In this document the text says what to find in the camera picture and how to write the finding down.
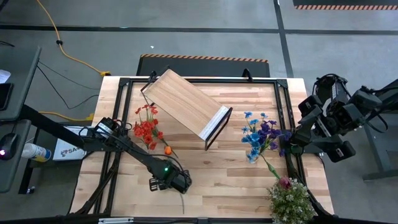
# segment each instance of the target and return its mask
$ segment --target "wooden table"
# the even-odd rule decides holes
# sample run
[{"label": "wooden table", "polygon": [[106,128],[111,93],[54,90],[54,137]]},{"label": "wooden table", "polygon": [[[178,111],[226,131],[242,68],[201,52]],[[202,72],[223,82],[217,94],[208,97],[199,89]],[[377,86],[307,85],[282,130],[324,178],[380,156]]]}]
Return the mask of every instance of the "wooden table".
[{"label": "wooden table", "polygon": [[[102,117],[112,117],[120,77],[104,77],[93,126]],[[301,78],[287,79],[295,122],[300,120],[297,105],[306,97],[304,81]],[[138,120],[135,110],[145,101],[140,93],[144,84],[136,83],[132,89],[128,121]],[[273,85],[236,83],[196,83],[200,90],[227,107],[233,113],[229,123],[208,151],[204,142],[186,127],[159,110],[159,129],[179,156],[184,169],[188,169],[193,184],[185,195],[183,214],[182,200],[176,190],[151,192],[146,168],[130,155],[123,153],[114,194],[112,216],[129,217],[228,217],[269,218],[268,187],[275,177],[268,171],[266,163],[259,160],[250,164],[246,159],[249,144],[241,143],[241,128],[246,124],[244,111],[252,111],[255,118],[265,112],[268,119],[279,120]],[[125,94],[121,100],[123,109]],[[163,153],[158,144],[155,152]],[[83,161],[71,212],[78,210],[93,193],[100,179],[104,153],[95,152]],[[266,152],[266,159],[280,175],[287,175],[285,159],[277,152]],[[314,155],[304,154],[303,164],[308,187],[324,208],[333,213],[326,175],[321,160]],[[107,197],[104,193],[103,207]]]}]

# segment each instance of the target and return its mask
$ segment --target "white flower bunch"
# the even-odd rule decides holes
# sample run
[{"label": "white flower bunch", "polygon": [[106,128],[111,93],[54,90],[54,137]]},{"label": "white flower bunch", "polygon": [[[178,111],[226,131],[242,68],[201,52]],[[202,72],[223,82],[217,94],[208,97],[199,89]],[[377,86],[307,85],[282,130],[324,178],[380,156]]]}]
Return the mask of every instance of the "white flower bunch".
[{"label": "white flower bunch", "polygon": [[271,217],[276,223],[297,224],[311,220],[315,212],[308,199],[307,187],[290,178],[288,188],[276,182],[268,189]]}]

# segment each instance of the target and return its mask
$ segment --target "concrete floor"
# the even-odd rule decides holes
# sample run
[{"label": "concrete floor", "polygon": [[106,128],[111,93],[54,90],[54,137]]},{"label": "concrete floor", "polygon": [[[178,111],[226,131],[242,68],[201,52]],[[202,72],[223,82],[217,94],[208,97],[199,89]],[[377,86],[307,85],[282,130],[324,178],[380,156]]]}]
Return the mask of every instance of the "concrete floor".
[{"label": "concrete floor", "polygon": [[[277,29],[273,0],[42,0],[59,26],[194,27]],[[398,30],[396,11],[298,11],[291,0],[280,1],[286,29]],[[10,1],[0,12],[0,24],[50,25],[35,1]],[[140,54],[211,55],[265,58],[272,77],[286,77],[279,34],[186,32],[61,32],[65,50],[113,75],[133,75]],[[361,85],[378,89],[397,78],[396,35],[286,35],[293,75],[304,78],[310,92],[316,77],[336,73],[348,79],[348,90]],[[0,40],[18,47],[40,45],[40,60],[73,80],[99,88],[101,77],[65,58],[53,31],[0,30]],[[98,90],[67,83],[44,69],[70,105]],[[94,112],[96,100],[68,110],[37,72],[27,104],[74,118]],[[325,157],[325,169],[335,213],[345,218],[396,222],[398,178],[363,182],[376,171],[362,129],[347,138],[357,155],[337,164]],[[79,167],[44,169],[33,195],[0,195],[0,219],[64,215],[73,197]]]}]

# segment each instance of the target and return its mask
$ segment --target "orange and black striped tape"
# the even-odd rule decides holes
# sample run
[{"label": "orange and black striped tape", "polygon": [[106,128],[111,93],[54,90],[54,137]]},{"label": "orange and black striped tape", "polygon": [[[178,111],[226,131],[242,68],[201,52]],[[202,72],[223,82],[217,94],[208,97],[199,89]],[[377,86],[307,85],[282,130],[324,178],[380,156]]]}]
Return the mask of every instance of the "orange and black striped tape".
[{"label": "orange and black striped tape", "polygon": [[188,56],[188,55],[164,55],[164,54],[142,54],[141,57],[160,57],[160,58],[186,58],[186,59],[206,59],[206,60],[231,60],[240,62],[265,62],[265,59],[254,58],[234,58],[234,57],[212,57],[212,56]]},{"label": "orange and black striped tape", "polygon": [[303,10],[397,10],[398,6],[326,6],[326,5],[298,5],[296,9]]}]

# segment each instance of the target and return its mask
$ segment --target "yellow cable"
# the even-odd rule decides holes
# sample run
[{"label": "yellow cable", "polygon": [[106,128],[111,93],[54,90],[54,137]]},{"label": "yellow cable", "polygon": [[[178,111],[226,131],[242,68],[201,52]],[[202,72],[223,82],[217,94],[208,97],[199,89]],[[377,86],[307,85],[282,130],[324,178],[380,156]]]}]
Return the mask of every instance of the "yellow cable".
[{"label": "yellow cable", "polygon": [[49,112],[49,111],[39,111],[39,113],[41,114],[51,114],[51,115],[55,115],[55,116],[59,116],[61,118],[67,119],[69,121],[92,121],[94,119],[94,114],[91,113],[87,118],[85,119],[75,119],[75,118],[69,118],[65,115],[56,113],[56,112]]},{"label": "yellow cable", "polygon": [[[45,11],[45,13],[47,14],[47,16],[49,17],[49,19],[50,19],[50,21],[51,21],[51,23],[52,23],[52,26],[54,26],[55,33],[57,34],[58,40],[61,40],[60,34],[58,33],[57,26],[55,25],[54,21],[52,20],[52,18],[51,18],[51,16],[50,16],[49,12],[47,12],[47,10],[44,8],[44,6],[42,5],[42,3],[41,3],[39,0],[36,0],[36,1],[37,1],[37,3],[42,7],[42,9]],[[102,77],[111,74],[111,72],[109,72],[109,71],[106,71],[106,72],[99,71],[98,69],[96,69],[95,67],[89,65],[88,63],[86,63],[86,62],[84,62],[84,61],[82,61],[82,60],[79,60],[79,59],[77,59],[77,58],[74,58],[74,57],[69,56],[69,55],[68,55],[67,53],[65,53],[65,51],[63,50],[62,44],[59,43],[58,45],[60,46],[60,49],[61,49],[62,53],[63,53],[66,57],[68,57],[69,59],[72,59],[72,60],[74,60],[74,61],[76,61],[76,62],[80,62],[80,63],[82,63],[83,65],[86,65],[86,66],[92,68],[93,70],[95,70],[96,72],[98,72]]]}]

